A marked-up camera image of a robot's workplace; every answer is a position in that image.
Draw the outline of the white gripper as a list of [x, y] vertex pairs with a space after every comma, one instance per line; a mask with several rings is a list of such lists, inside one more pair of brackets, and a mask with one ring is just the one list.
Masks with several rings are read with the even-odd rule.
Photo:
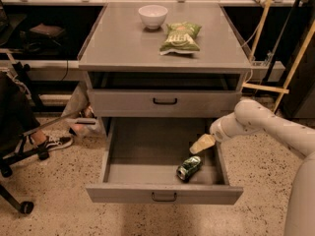
[[237, 135], [239, 124], [234, 113], [222, 116], [212, 123], [210, 134], [202, 135], [191, 147], [190, 152], [197, 154], [212, 147], [215, 142], [225, 142]]

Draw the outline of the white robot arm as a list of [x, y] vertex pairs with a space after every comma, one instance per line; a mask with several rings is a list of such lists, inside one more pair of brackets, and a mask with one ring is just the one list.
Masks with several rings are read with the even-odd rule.
[[264, 131], [304, 156], [293, 180], [284, 236], [315, 236], [315, 130], [278, 117], [253, 99], [240, 100], [191, 147], [193, 154], [240, 135]]

